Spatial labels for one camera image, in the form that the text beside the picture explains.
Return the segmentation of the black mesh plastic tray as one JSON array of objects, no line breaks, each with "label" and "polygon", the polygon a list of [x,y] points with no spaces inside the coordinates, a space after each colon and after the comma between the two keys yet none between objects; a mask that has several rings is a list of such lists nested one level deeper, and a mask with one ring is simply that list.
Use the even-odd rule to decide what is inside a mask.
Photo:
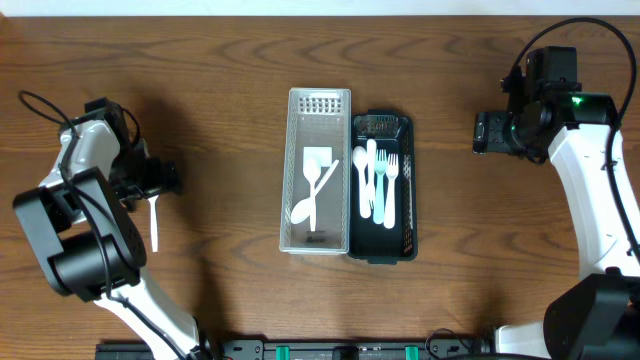
[{"label": "black mesh plastic tray", "polygon": [[393,110],[371,109],[352,117],[351,145],[369,139],[399,157],[394,185],[394,226],[387,229],[360,215],[359,171],[351,170],[351,225],[348,255],[371,264],[411,261],[418,254],[413,121]]}]

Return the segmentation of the white spoon angled large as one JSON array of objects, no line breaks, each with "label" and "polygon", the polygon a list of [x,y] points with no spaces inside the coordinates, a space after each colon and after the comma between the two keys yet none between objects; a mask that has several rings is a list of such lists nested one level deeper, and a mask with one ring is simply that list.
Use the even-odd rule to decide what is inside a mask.
[{"label": "white spoon angled large", "polygon": [[315,157],[309,157],[305,160],[303,166],[303,175],[305,179],[308,181],[310,186],[310,194],[309,194],[309,221],[310,221],[310,231],[316,231],[316,182],[321,175],[321,166]]}]

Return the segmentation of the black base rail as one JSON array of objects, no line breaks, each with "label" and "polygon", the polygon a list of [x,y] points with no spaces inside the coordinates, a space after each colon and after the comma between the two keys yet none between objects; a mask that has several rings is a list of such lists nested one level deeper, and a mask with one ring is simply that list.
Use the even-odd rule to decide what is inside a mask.
[{"label": "black base rail", "polygon": [[217,359],[447,359],[493,353],[498,350],[494,330],[482,336],[459,335],[438,329],[425,340],[416,341],[269,341],[261,338],[216,341]]}]

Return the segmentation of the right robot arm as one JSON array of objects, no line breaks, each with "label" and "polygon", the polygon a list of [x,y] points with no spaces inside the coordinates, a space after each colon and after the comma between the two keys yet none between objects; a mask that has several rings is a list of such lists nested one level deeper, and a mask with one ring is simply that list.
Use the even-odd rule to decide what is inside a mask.
[{"label": "right robot arm", "polygon": [[531,51],[526,66],[503,81],[504,111],[480,112],[473,152],[550,161],[569,204],[579,251],[579,281],[552,302],[543,320],[494,332],[501,356],[549,359],[636,359],[639,356],[639,264],[611,193],[613,171],[629,222],[639,209],[622,157],[622,139],[608,150],[617,118],[612,98],[583,91],[573,47]]}]

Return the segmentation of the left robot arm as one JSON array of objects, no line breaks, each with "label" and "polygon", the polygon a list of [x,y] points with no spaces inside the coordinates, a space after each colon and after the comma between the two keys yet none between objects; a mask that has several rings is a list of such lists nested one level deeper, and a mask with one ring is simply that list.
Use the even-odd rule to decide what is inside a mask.
[{"label": "left robot arm", "polygon": [[197,320],[146,268],[142,236],[130,218],[135,201],[181,190],[171,161],[150,156],[131,112],[107,98],[75,118],[59,112],[61,149],[40,184],[17,195],[13,210],[51,288],[119,317],[154,359],[213,359]]}]

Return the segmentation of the clear mesh plastic tray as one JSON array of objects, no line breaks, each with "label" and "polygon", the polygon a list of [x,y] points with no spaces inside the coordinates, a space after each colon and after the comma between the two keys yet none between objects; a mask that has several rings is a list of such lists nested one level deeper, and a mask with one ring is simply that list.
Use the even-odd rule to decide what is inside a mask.
[{"label": "clear mesh plastic tray", "polygon": [[[351,91],[345,88],[302,88],[289,91],[281,202],[282,252],[341,255],[349,250],[351,171]],[[339,164],[316,195],[316,231],[309,218],[291,223],[291,212],[308,198],[310,186],[304,162],[315,157],[323,177],[331,164]]]}]

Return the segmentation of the white spoon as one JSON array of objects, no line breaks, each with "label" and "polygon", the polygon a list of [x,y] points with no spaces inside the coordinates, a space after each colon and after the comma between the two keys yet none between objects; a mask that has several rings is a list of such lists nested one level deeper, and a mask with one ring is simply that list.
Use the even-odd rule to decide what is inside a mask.
[{"label": "white spoon", "polygon": [[157,200],[159,196],[154,195],[148,198],[150,210],[150,244],[153,253],[159,250],[158,215]]},{"label": "white spoon", "polygon": [[[331,166],[328,168],[328,170],[325,172],[325,174],[323,175],[323,177],[319,180],[314,192],[313,192],[313,196],[316,196],[324,187],[324,185],[328,182],[328,180],[330,179],[331,175],[334,173],[335,169],[337,168],[339,164],[338,160],[335,160]],[[311,210],[312,210],[312,206],[311,206],[311,198],[305,198],[301,201],[299,201],[293,208],[292,212],[291,212],[291,223],[292,224],[299,224],[301,222],[303,222],[304,220],[306,220],[307,218],[310,217],[311,215]]]},{"label": "white spoon", "polygon": [[367,219],[371,216],[371,207],[366,191],[367,183],[365,177],[368,162],[367,152],[362,146],[356,146],[353,149],[352,161],[358,172],[359,213],[363,219]]}]

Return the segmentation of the white fork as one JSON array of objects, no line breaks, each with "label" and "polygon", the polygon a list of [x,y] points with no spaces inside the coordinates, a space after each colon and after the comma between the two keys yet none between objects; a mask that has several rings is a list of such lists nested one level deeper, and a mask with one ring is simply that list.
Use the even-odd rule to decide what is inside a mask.
[{"label": "white fork", "polygon": [[377,152],[377,143],[374,139],[370,138],[366,142],[367,151],[367,185],[366,192],[368,196],[368,202],[371,209],[375,208],[375,161]]},{"label": "white fork", "polygon": [[392,229],[395,226],[395,181],[399,175],[399,156],[396,153],[388,157],[386,175],[388,188],[383,225],[386,229]]},{"label": "white fork", "polygon": [[373,221],[375,224],[382,224],[384,222],[384,175],[387,170],[388,160],[387,152],[385,150],[378,150],[376,152],[376,160],[374,164],[374,171],[376,174],[375,185],[375,205],[373,213]]}]

